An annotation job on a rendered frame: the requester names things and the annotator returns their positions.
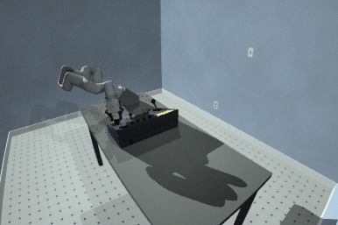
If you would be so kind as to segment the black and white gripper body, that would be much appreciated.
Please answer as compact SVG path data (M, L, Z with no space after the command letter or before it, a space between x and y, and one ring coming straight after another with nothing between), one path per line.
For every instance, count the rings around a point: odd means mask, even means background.
M106 108L109 114L118 112L120 110L119 106L120 104L117 98L106 101Z

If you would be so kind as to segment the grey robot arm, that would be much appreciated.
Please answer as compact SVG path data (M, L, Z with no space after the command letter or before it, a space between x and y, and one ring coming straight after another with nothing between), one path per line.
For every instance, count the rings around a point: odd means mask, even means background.
M90 82L90 74L92 75L92 82ZM60 70L58 84L66 91L71 91L73 85L75 85L96 95L105 92L106 100L119 98L123 92L122 87L118 88L112 81L103 80L102 71L94 67L83 67L81 71L76 71L69 66L63 66Z

